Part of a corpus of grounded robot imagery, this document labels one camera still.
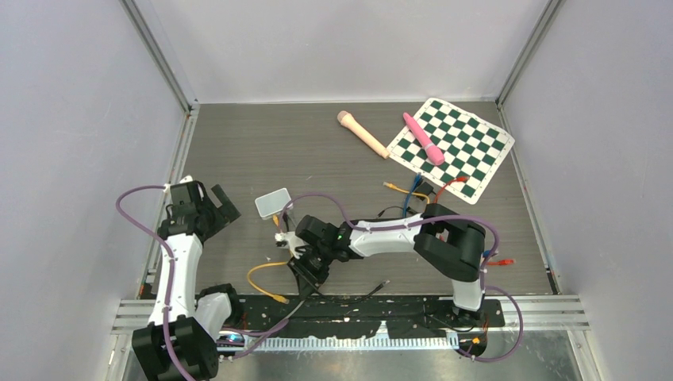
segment green and white chessboard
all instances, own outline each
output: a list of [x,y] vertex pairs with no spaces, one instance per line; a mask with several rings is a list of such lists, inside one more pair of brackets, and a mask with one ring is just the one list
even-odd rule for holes
[[431,164],[406,127],[388,145],[390,158],[440,187],[456,177],[469,176],[466,183],[453,183],[446,190],[476,204],[514,139],[504,129],[437,98],[428,99],[413,118],[442,150],[445,162]]

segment wall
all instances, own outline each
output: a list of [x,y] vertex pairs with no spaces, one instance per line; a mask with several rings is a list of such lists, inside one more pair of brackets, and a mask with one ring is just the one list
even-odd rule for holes
[[547,0],[151,0],[201,103],[495,99]]
[[673,3],[566,2],[506,113],[609,379],[670,379]]
[[184,116],[117,1],[2,2],[0,37],[2,379],[96,379],[149,245],[114,201],[166,181]]

